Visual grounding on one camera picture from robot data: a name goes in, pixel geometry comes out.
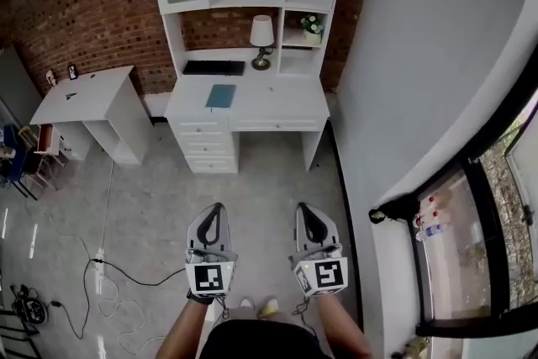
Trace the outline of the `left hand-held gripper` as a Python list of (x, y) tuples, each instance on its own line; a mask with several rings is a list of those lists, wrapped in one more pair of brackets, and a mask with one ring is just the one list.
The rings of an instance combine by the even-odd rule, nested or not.
[[(188, 226), (185, 270), (192, 292), (198, 296), (225, 298), (230, 291), (238, 255), (231, 252), (227, 210), (213, 203)], [(217, 251), (196, 248), (211, 247)]]

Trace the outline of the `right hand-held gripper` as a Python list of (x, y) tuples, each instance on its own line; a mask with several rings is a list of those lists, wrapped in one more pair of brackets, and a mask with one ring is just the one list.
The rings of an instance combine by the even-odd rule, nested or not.
[(348, 261), (335, 222), (315, 206), (296, 207), (295, 239), (299, 252), (288, 260), (305, 298), (336, 294), (348, 287)]

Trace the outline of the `person's right forearm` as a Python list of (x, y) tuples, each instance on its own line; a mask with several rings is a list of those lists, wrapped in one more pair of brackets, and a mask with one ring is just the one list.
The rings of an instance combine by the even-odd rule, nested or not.
[(367, 338), (334, 294), (315, 297), (325, 337), (335, 359), (372, 359)]

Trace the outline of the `person's left forearm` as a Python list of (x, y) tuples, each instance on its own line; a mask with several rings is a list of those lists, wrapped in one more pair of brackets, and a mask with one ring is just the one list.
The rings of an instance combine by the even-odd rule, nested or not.
[(207, 299), (190, 298), (162, 342), (156, 359), (196, 359), (205, 316)]

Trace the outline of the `white desk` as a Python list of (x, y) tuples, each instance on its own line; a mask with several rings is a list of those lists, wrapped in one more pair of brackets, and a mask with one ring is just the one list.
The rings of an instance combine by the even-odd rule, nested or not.
[[(235, 86), (228, 109), (207, 107), (215, 84)], [(239, 170), (242, 132), (299, 132), (310, 168), (329, 116), (320, 79), (282, 74), (277, 58), (267, 71), (247, 65), (237, 77), (180, 73), (165, 110), (192, 172), (215, 174)]]

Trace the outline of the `black wristband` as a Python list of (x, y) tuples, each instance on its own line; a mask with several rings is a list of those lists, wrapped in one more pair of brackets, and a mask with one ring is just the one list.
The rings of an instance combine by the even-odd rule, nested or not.
[(206, 306), (209, 306), (210, 304), (213, 303), (214, 301), (214, 297), (209, 295), (209, 296), (198, 296), (196, 294), (194, 294), (192, 292), (192, 290), (189, 290), (188, 293), (187, 293), (187, 298), (189, 300), (192, 300), (198, 304), (202, 304), (202, 305), (206, 305)]

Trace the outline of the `person's right shoe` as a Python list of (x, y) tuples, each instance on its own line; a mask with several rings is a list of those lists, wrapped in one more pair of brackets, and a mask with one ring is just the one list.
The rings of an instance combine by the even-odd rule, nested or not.
[(260, 307), (258, 311), (258, 317), (260, 319), (265, 319), (269, 315), (276, 313), (278, 310), (278, 300), (274, 297), (271, 297)]

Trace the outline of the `person's beige trousers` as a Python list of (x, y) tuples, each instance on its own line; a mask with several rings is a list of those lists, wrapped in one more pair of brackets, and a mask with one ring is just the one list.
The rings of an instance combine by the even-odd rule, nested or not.
[(259, 315), (255, 309), (247, 306), (239, 306), (229, 310), (229, 320), (265, 320), (282, 324), (294, 325), (295, 322), (283, 312), (274, 311), (266, 315)]

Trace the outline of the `blue label plastic bottle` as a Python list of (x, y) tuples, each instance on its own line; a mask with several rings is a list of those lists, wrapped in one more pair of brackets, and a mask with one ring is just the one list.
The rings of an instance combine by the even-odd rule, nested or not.
[(444, 232), (447, 229), (447, 226), (448, 224), (446, 223), (431, 224), (425, 229), (422, 229), (421, 231), (417, 232), (415, 239), (419, 242), (423, 242), (432, 236), (435, 236)]

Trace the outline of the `person's black shirt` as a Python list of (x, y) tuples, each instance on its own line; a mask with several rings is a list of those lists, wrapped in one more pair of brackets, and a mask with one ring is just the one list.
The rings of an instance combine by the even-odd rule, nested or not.
[(331, 359), (314, 336), (294, 325), (233, 319), (211, 330), (199, 359)]

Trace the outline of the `teal notebook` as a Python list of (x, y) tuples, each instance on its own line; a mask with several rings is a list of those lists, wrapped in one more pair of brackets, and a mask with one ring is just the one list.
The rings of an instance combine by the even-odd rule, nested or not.
[(211, 112), (214, 110), (229, 110), (234, 99), (235, 90), (235, 84), (214, 84), (208, 95), (205, 108)]

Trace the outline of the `black keyboard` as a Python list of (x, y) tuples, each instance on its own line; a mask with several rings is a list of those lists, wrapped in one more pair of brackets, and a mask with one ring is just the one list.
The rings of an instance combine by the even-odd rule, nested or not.
[(185, 76), (242, 76), (244, 61), (188, 61), (182, 70)]

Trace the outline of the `small white side table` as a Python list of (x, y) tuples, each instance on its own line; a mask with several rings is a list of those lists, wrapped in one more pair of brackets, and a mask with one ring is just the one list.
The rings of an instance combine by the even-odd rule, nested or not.
[[(129, 78), (132, 66), (95, 71), (51, 88), (30, 120), (52, 124), (61, 150), (73, 161), (84, 161), (99, 144), (122, 166), (139, 166), (148, 150), (152, 123)], [(66, 100), (66, 94), (77, 95)]]

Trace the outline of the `wooden chair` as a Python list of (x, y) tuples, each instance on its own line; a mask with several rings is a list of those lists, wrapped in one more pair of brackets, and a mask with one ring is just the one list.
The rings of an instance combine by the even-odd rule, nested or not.
[(26, 150), (22, 173), (39, 187), (56, 190), (56, 173), (66, 166), (61, 138), (52, 124), (40, 125), (38, 129), (27, 125), (18, 132)]

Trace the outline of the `black floor device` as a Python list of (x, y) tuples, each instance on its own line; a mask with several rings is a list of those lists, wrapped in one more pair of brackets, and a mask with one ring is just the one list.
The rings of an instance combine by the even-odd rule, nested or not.
[(21, 284), (17, 290), (14, 284), (10, 285), (14, 295), (12, 311), (19, 319), (33, 326), (43, 325), (48, 319), (47, 308), (40, 300), (39, 293), (34, 288)]

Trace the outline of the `potted flower plant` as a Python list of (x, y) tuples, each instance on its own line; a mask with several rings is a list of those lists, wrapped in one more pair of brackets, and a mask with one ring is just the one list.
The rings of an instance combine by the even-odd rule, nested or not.
[(309, 14), (301, 18), (300, 23), (303, 28), (303, 35), (311, 45), (320, 45), (324, 26), (315, 14)]

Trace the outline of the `white shade table lamp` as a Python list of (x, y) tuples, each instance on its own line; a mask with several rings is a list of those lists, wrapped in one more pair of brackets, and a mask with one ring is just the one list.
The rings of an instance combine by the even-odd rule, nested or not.
[(274, 32), (272, 17), (256, 15), (252, 20), (250, 43), (258, 49), (258, 54), (251, 61), (251, 66), (257, 71), (266, 71), (271, 62), (268, 56), (273, 52)]

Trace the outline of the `black clamp bracket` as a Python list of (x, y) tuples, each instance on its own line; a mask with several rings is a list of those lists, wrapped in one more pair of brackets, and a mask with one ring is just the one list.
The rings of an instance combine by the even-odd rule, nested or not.
[(419, 212), (419, 201), (415, 198), (401, 197), (371, 209), (368, 213), (373, 224), (382, 223), (385, 219), (408, 222)]

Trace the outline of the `black window frame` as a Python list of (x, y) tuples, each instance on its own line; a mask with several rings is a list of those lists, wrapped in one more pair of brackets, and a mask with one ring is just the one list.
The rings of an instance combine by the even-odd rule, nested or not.
[[(428, 210), (428, 198), (446, 206)], [(419, 242), (409, 225), (418, 335), (479, 339), (538, 328), (538, 87), (514, 89), (415, 192), (447, 229)]]

